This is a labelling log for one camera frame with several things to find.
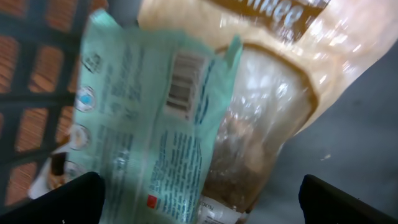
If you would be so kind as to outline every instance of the plastic crate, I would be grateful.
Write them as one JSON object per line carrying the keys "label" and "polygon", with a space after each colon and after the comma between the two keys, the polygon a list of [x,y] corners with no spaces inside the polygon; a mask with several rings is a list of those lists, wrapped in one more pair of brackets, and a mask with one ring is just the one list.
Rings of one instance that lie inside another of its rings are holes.
{"label": "plastic crate", "polygon": [[0,0],[0,214],[27,191],[72,120],[78,53],[97,0]]}

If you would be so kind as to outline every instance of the brown label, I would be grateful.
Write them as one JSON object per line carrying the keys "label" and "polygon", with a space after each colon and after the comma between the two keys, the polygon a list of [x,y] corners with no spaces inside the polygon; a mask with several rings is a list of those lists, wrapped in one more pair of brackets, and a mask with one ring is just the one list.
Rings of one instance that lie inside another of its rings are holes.
{"label": "brown label", "polygon": [[276,36],[296,41],[330,0],[209,0],[227,8],[260,26],[266,26]]}

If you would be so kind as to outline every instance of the round logo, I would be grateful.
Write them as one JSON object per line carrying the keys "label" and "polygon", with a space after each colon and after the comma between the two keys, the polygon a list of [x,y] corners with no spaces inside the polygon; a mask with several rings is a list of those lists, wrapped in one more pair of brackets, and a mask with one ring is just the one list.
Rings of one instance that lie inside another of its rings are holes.
{"label": "round logo", "polygon": [[94,90],[89,86],[80,87],[76,93],[75,108],[81,112],[88,112],[95,107]]}
{"label": "round logo", "polygon": [[80,150],[90,143],[90,132],[80,124],[74,124],[70,128],[69,147],[74,150]]}
{"label": "round logo", "polygon": [[82,166],[71,161],[65,161],[63,169],[65,171],[65,183],[76,179],[77,177],[86,173],[85,169]]}

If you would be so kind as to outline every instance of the transparent plastic bag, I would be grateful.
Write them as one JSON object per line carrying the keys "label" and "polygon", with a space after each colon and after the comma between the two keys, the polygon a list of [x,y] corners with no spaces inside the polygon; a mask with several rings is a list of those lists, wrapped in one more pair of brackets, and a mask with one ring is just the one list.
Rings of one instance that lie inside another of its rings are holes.
{"label": "transparent plastic bag", "polygon": [[395,0],[144,0],[144,29],[184,29],[219,52],[236,34],[246,43],[202,194],[244,213],[283,143],[391,48],[397,11]]}

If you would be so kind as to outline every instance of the teal package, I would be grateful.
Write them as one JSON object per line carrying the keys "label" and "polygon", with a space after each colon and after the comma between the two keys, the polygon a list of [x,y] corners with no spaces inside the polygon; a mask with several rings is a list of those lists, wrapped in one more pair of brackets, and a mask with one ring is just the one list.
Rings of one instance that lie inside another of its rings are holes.
{"label": "teal package", "polygon": [[194,223],[242,52],[182,31],[122,29],[91,15],[81,46],[68,179],[98,172],[101,223]]}

